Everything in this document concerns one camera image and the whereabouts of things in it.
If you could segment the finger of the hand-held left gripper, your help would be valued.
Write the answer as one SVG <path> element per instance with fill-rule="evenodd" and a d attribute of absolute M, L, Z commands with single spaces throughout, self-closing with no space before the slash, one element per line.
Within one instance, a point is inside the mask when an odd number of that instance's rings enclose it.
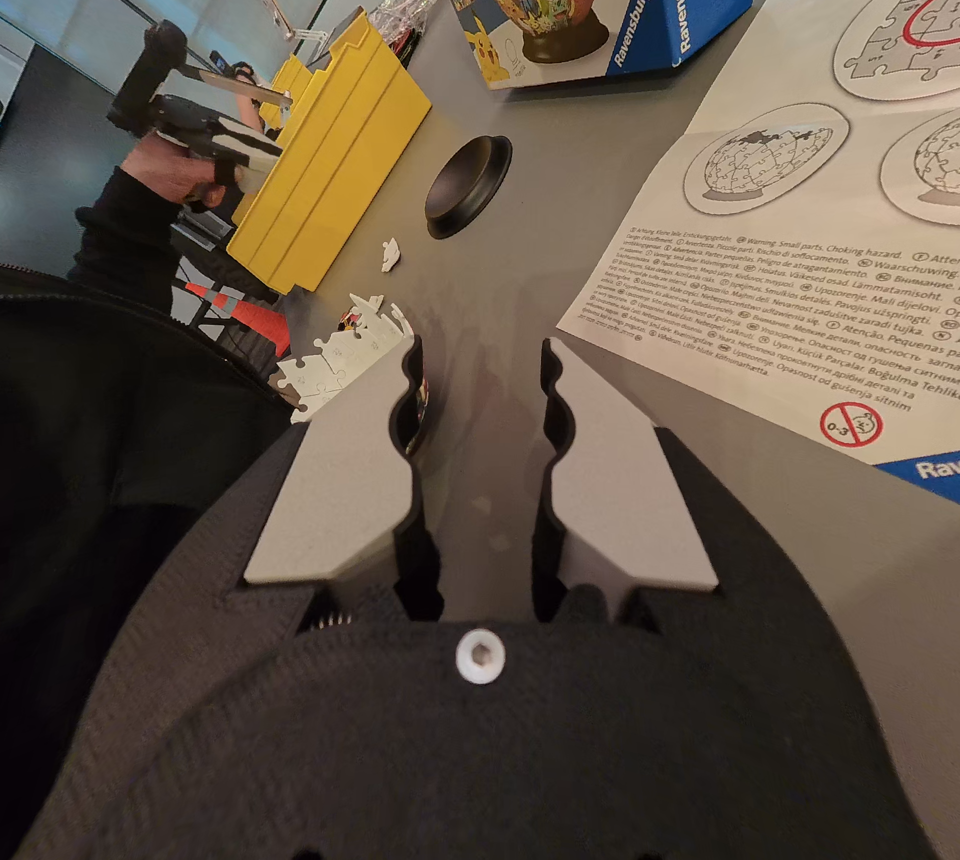
<path fill-rule="evenodd" d="M 262 134 L 214 134 L 197 138 L 197 153 L 214 159 L 276 159 L 282 155 L 282 147 Z"/>
<path fill-rule="evenodd" d="M 265 133 L 249 128 L 232 118 L 215 118 L 213 122 L 214 148 L 279 148 L 278 143 Z"/>

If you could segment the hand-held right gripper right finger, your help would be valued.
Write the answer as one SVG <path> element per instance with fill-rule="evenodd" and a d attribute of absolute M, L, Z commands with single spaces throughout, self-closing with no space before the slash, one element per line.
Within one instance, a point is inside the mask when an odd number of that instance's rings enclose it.
<path fill-rule="evenodd" d="M 657 425 L 558 338 L 539 370 L 546 464 L 532 538 L 540 622 L 590 586 L 616 618 L 636 590 L 713 593 L 719 580 Z"/>

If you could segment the person's left hand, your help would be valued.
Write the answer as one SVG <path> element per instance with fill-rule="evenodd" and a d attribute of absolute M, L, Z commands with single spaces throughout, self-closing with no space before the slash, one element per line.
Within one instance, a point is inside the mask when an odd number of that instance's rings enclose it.
<path fill-rule="evenodd" d="M 215 183 L 213 160 L 198 158 L 189 148 L 153 132 L 133 147 L 119 168 L 164 201 L 179 206 L 199 201 L 205 208 L 214 208 L 226 194 L 226 186 Z"/>

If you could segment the paper instruction leaflet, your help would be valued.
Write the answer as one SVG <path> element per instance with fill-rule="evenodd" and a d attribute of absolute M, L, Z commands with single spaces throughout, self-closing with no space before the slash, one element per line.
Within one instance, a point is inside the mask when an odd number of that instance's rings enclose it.
<path fill-rule="evenodd" d="M 959 0 L 766 0 L 558 327 L 959 499 Z"/>

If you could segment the person's left forearm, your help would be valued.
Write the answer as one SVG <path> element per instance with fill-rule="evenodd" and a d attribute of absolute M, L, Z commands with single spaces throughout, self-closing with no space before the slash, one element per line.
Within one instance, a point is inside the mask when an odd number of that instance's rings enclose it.
<path fill-rule="evenodd" d="M 168 309 L 180 259 L 171 228 L 181 209 L 115 167 L 97 200 L 76 211 L 80 245 L 66 279 Z"/>

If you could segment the person's black jacket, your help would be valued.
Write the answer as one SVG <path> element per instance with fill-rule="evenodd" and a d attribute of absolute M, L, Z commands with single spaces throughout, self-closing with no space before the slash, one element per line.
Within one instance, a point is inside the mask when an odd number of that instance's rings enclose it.
<path fill-rule="evenodd" d="M 246 362 L 171 316 L 180 266 L 125 287 L 2 266 L 2 858 L 138 597 L 290 425 Z"/>

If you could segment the orange traffic cone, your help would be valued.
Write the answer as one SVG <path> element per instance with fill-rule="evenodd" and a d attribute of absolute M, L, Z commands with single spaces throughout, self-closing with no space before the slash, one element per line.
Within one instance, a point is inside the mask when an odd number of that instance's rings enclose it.
<path fill-rule="evenodd" d="M 222 290 L 204 287 L 200 284 L 175 280 L 174 286 L 182 289 L 210 306 L 233 319 L 241 326 L 265 338 L 274 346 L 275 354 L 282 357 L 291 350 L 291 336 L 285 315 L 273 309 L 267 309 L 258 304 L 234 297 Z"/>

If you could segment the yellow plastic bin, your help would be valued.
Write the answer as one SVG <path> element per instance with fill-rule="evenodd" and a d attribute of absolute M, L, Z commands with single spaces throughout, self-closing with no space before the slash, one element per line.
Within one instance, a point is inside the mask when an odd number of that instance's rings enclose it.
<path fill-rule="evenodd" d="M 362 8 L 311 73 L 276 139 L 282 155 L 244 196 L 226 247 L 282 295 L 317 289 L 431 110 Z"/>
<path fill-rule="evenodd" d="M 268 129 L 279 131 L 283 128 L 294 110 L 294 105 L 309 86 L 312 76 L 304 62 L 293 53 L 289 55 L 273 78 L 270 89 L 288 96 L 291 104 L 283 107 L 266 102 L 261 104 L 259 115 Z"/>

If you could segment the large black panel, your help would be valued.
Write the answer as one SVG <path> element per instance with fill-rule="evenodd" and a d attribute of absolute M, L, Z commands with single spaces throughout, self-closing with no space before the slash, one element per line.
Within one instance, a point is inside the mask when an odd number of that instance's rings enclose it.
<path fill-rule="evenodd" d="M 134 140 L 107 119 L 112 95 L 34 46 L 1 125 L 1 262 L 61 277 L 92 206 Z"/>

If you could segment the black round ball stand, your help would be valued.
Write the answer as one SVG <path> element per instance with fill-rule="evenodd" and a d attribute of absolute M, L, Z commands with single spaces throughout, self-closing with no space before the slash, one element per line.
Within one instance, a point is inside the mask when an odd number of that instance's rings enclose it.
<path fill-rule="evenodd" d="M 513 145 L 504 135 L 481 135 L 461 146 L 439 171 L 424 205 L 429 235 L 445 240 L 471 224 L 507 177 Z"/>

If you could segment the thin side table top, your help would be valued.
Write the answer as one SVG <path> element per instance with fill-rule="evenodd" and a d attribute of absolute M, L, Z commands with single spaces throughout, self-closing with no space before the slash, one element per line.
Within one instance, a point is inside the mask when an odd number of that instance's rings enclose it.
<path fill-rule="evenodd" d="M 288 91 L 279 92 L 257 83 L 248 83 L 235 77 L 218 74 L 203 67 L 183 64 L 175 68 L 181 76 L 204 83 L 217 89 L 245 96 L 261 105 L 271 105 L 280 109 L 290 109 L 294 99 Z"/>

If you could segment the clear plastic bag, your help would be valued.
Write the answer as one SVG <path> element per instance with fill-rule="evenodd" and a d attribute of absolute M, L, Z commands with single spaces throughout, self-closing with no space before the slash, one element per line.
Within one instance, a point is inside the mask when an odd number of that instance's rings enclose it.
<path fill-rule="evenodd" d="M 370 25 L 408 68 L 434 7 L 446 0 L 384 0 L 368 14 Z"/>

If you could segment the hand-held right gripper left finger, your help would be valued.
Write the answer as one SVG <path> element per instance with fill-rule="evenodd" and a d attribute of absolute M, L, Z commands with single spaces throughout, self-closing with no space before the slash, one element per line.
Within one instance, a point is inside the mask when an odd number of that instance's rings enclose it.
<path fill-rule="evenodd" d="M 441 557 L 408 453 L 424 379 L 421 337 L 402 338 L 304 424 L 246 586 L 308 590 L 311 621 L 351 620 L 380 592 L 414 621 L 442 617 Z"/>

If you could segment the half-built puzzle ball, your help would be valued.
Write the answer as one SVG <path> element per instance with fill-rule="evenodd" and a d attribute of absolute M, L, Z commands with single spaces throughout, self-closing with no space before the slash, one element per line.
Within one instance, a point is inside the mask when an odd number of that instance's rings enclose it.
<path fill-rule="evenodd" d="M 350 298 L 351 307 L 328 339 L 316 338 L 305 356 L 278 362 L 270 375 L 270 386 L 293 407 L 293 423 L 311 420 L 402 339 L 414 334 L 397 304 L 383 309 L 383 295 Z"/>

